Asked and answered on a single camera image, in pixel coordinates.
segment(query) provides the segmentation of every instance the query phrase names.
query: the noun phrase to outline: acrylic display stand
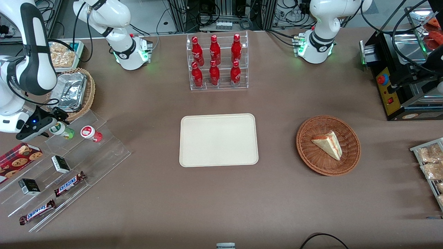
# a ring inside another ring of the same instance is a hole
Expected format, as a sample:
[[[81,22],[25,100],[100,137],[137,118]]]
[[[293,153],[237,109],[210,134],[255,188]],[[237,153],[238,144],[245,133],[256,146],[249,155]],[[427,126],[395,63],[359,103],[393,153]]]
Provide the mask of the acrylic display stand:
[[[101,132],[103,134],[102,141],[94,143],[91,140],[84,139],[80,135],[80,130],[86,125],[91,125]],[[27,215],[48,203],[49,200],[54,199],[57,208],[34,218],[28,224],[22,226],[24,230],[37,232],[42,229],[131,155],[131,152],[127,150],[122,142],[112,135],[106,127],[105,121],[93,111],[88,111],[84,116],[73,121],[69,127],[75,131],[73,139],[66,140],[60,136],[52,136],[43,144],[38,145],[43,151],[43,156],[39,160],[0,185],[2,210],[5,215],[17,221],[17,226],[19,226],[21,216]],[[55,170],[51,161],[51,157],[54,155],[65,158],[71,168],[68,174],[62,174]],[[81,171],[84,172],[87,178],[61,196],[55,197],[54,190]],[[18,184],[21,178],[34,179],[41,193],[36,196],[24,195]]]
[[[426,172],[423,170],[423,166],[425,165],[425,163],[419,157],[419,154],[418,154],[417,151],[420,148],[428,147],[428,146],[431,146],[433,144],[438,144],[438,146],[440,146],[440,149],[443,151],[443,144],[442,143],[443,143],[443,138],[439,138],[439,139],[433,140],[431,142],[428,142],[428,143],[425,143],[425,144],[421,144],[419,146],[415,146],[415,147],[409,149],[410,151],[414,152],[414,155],[416,156],[416,158],[417,158],[417,160],[418,160],[418,162],[420,164],[420,169],[425,174],[425,178],[426,178],[427,182],[429,183],[429,186],[431,186],[432,193],[434,193],[434,196],[435,196],[436,199],[437,199],[437,196],[443,194],[443,193],[440,193],[440,191],[437,189],[437,186],[436,186],[438,183],[443,182],[443,180],[429,180],[426,177]],[[441,211],[443,211],[443,205],[439,201],[437,201],[437,203],[439,204]]]
[[[220,44],[221,49],[221,64],[218,65],[220,69],[220,84],[218,86],[213,86],[210,82],[209,68],[211,67],[211,55],[209,52],[209,47],[211,46],[211,35],[217,35],[218,44]],[[188,56],[188,70],[189,70],[189,82],[191,90],[218,90],[218,89],[242,89],[248,88],[249,86],[249,77],[248,77],[248,33],[246,31],[243,32],[223,32],[223,33],[213,33],[213,34],[197,34],[197,35],[188,35],[186,42],[186,52]],[[240,60],[240,84],[238,87],[231,86],[231,46],[234,41],[234,34],[240,35],[240,43],[241,43],[241,60]],[[194,61],[192,57],[192,42],[191,38],[193,36],[198,37],[198,43],[203,49],[203,58],[205,60],[205,64],[200,67],[200,70],[203,73],[203,87],[197,88],[195,87],[194,81],[192,79],[192,67],[191,63]]]

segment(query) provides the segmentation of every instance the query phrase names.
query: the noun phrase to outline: emergency stop button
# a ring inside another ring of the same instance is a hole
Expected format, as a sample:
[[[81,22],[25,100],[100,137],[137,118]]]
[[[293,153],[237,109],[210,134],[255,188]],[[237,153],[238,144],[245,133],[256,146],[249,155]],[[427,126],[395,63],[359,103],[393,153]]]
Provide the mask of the emergency stop button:
[[[389,76],[387,74],[383,74],[377,77],[377,83],[382,86],[387,85],[388,82],[389,82]]]

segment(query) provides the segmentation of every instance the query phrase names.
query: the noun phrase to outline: small black box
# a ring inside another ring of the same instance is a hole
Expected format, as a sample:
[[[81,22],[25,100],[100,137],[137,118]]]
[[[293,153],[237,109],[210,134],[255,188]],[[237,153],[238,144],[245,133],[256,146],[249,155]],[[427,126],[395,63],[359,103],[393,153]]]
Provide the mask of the small black box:
[[[55,170],[57,170],[58,172],[63,173],[63,174],[69,173],[69,170],[70,170],[69,166],[63,157],[53,156],[51,159],[52,159],[52,164],[55,167]]]
[[[19,185],[25,195],[38,195],[40,193],[40,189],[33,179],[22,178]]]

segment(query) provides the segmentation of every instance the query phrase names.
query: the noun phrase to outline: black machine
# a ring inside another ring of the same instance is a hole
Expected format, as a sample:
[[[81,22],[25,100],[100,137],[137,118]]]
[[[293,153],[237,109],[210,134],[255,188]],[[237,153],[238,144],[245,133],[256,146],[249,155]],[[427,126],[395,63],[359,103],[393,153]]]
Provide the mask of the black machine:
[[[436,11],[440,11],[436,18],[443,25],[443,1],[428,2],[430,7],[406,8],[413,27],[420,26],[425,16]],[[429,47],[424,27],[405,31],[377,31],[366,44],[361,41],[362,62],[371,68],[377,81],[389,121],[441,120],[443,46]]]

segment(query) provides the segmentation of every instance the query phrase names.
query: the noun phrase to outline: red button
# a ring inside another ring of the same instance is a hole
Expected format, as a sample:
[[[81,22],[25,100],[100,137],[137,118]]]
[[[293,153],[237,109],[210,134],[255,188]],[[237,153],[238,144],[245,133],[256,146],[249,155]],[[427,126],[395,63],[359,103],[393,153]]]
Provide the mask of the red button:
[[[377,83],[380,84],[380,85],[383,85],[385,83],[385,81],[386,81],[386,77],[384,75],[379,76],[377,78]]]

